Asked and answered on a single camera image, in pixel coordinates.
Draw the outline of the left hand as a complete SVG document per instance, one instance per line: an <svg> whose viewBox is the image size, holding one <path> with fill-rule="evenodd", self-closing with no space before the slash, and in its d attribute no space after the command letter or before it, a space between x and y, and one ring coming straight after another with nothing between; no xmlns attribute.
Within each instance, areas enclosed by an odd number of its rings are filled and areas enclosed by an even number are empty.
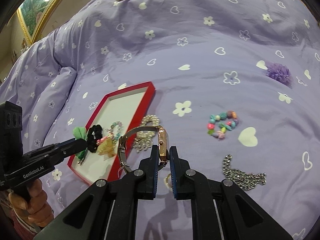
<svg viewBox="0 0 320 240"><path fill-rule="evenodd" d="M42 181L36 179L27 187L30 200L26 201L16 193L9 193L9 201L16 215L29 225L41 228L47 226L53 219L53 211L47 202L47 194L43 190Z"/></svg>

